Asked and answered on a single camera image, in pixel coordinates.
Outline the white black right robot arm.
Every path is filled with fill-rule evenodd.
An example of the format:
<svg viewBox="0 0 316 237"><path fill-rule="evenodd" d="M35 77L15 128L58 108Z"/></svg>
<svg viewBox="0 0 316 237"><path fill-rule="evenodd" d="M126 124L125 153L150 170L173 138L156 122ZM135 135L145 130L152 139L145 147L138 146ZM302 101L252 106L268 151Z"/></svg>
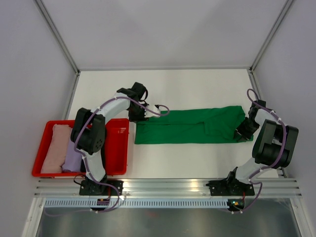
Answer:
<svg viewBox="0 0 316 237"><path fill-rule="evenodd" d="M249 141L257 130L260 131L251 158L231 171L226 179L225 188L231 195L237 195L252 185L252 178L269 169L287 167L291 162L299 129L284 124L263 100L252 102L248 116L234 132L234 139Z"/></svg>

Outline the green t shirt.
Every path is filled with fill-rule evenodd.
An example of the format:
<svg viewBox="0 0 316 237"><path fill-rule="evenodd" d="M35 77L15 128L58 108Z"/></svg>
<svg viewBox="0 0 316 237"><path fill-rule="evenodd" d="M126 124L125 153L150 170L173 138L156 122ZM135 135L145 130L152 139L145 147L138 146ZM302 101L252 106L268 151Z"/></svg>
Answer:
<svg viewBox="0 0 316 237"><path fill-rule="evenodd" d="M235 137L244 121L241 106L173 110L165 117L149 118L136 124L136 145L156 144L230 144L253 141Z"/></svg>

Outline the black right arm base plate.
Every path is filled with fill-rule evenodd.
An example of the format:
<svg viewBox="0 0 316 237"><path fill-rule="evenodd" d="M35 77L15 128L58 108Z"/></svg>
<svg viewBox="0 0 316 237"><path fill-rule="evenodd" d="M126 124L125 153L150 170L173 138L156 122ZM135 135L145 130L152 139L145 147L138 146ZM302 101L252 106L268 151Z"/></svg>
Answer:
<svg viewBox="0 0 316 237"><path fill-rule="evenodd" d="M209 181L206 184L209 187L211 196L254 196L254 188L251 184L245 184L238 180L217 180Z"/></svg>

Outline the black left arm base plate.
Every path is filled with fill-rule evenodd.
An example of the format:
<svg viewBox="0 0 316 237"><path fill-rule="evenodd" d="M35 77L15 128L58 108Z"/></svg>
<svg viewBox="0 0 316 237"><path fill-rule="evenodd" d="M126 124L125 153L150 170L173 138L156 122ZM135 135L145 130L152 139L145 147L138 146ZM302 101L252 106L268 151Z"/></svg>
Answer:
<svg viewBox="0 0 316 237"><path fill-rule="evenodd" d="M80 196L118 196L122 194L123 181L109 180L106 185L100 185L91 180L83 180L80 184Z"/></svg>

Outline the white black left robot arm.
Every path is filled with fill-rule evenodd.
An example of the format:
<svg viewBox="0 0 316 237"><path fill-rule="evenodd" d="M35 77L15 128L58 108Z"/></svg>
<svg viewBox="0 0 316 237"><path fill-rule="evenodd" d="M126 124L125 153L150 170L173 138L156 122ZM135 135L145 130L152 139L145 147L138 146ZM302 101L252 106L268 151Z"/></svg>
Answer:
<svg viewBox="0 0 316 237"><path fill-rule="evenodd" d="M148 90L141 83L131 88L117 90L113 98L95 110L80 108L77 112L71 133L74 151L81 155L85 166L84 180L80 183L81 196L103 196L111 192L112 185L107 182L105 163L106 124L116 115L128 111L128 119L137 123L147 121Z"/></svg>

